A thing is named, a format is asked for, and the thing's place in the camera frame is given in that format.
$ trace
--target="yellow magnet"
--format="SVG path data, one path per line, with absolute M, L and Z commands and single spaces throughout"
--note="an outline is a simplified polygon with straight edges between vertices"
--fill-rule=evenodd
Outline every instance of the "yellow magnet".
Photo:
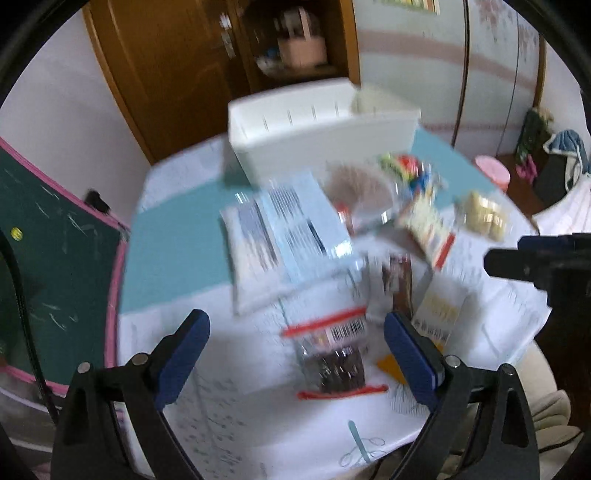
M 22 231 L 20 228 L 14 227 L 12 230 L 10 230 L 10 234 L 17 242 L 22 240 Z

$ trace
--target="door handle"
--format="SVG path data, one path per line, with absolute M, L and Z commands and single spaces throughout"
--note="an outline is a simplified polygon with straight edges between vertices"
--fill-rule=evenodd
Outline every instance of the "door handle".
M 236 56 L 236 51 L 234 50 L 234 43 L 232 43 L 232 36 L 230 35 L 230 32 L 224 30 L 222 31 L 220 36 L 222 37 L 222 40 L 219 43 L 215 44 L 212 47 L 212 50 L 217 50 L 223 47 L 226 49 L 228 58 L 233 59 Z

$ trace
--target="plastic bag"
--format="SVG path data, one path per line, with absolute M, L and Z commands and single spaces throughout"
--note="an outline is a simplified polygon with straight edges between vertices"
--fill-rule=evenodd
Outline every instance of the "plastic bag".
M 390 255 L 389 260 L 389 265 L 382 266 L 383 290 L 378 287 L 378 291 L 374 292 L 373 285 L 370 286 L 368 313 L 370 310 L 374 311 L 382 324 L 391 311 L 401 313 L 409 320 L 413 318 L 413 271 L 410 256 Z M 385 313 L 380 297 L 389 304 L 389 309 Z M 402 370 L 391 353 L 379 360 L 376 365 L 393 379 L 405 383 Z
M 447 188 L 445 180 L 433 172 L 430 163 L 422 162 L 413 155 L 385 154 L 378 162 L 380 170 L 398 183 L 407 197 L 423 194 L 433 201 L 440 188 Z
M 443 225 L 439 212 L 426 195 L 418 195 L 398 218 L 398 225 L 409 230 L 434 270 L 441 270 L 456 235 Z
M 387 385 L 365 383 L 361 349 L 366 334 L 365 308 L 284 330 L 282 337 L 295 343 L 306 379 L 298 398 L 329 400 L 388 391 Z
M 412 199 L 408 189 L 369 166 L 332 166 L 324 191 L 351 235 L 396 218 Z
M 503 208 L 478 192 L 470 192 L 456 205 L 456 223 L 494 242 L 502 242 L 510 230 Z
M 359 259 L 338 214 L 310 173 L 222 212 L 234 270 L 235 310 L 252 312 Z
M 443 352 L 467 295 L 466 287 L 442 273 L 435 272 L 421 305 L 414 316 L 407 316 L 407 318 L 412 319 L 412 324 L 419 334 L 432 340 L 437 349 Z M 400 309 L 394 310 L 402 313 L 405 303 L 400 305 Z M 402 370 L 392 354 L 376 364 L 380 370 L 398 382 L 406 383 Z
M 388 265 L 380 258 L 368 259 L 368 320 L 384 324 L 386 315 L 398 310 L 413 317 L 413 271 L 410 255 L 390 255 Z

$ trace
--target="wooden cabinet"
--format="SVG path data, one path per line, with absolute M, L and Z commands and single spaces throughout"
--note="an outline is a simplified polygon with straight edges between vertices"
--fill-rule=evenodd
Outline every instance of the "wooden cabinet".
M 348 77 L 353 83 L 360 84 L 357 31 L 351 0 L 235 1 L 250 51 L 246 58 L 251 62 L 249 68 L 256 74 L 257 90 L 335 77 Z M 256 58 L 277 47 L 276 19 L 282 12 L 296 7 L 303 7 L 319 19 L 328 62 L 317 67 L 264 73 L 256 65 Z
M 268 77 L 268 22 L 304 4 L 321 21 L 329 64 Z M 352 0 L 90 0 L 85 20 L 127 123 L 151 163 L 223 133 L 228 102 L 314 79 L 359 83 Z

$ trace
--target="blue cloth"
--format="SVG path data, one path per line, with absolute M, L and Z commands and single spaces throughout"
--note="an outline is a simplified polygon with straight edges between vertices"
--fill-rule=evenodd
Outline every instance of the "blue cloth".
M 559 134 L 556 134 L 548 145 L 548 153 L 577 157 L 577 147 L 579 148 L 581 162 L 583 163 L 581 173 L 591 173 L 591 166 L 587 152 L 585 151 L 585 145 L 580 135 L 574 130 L 563 130 Z

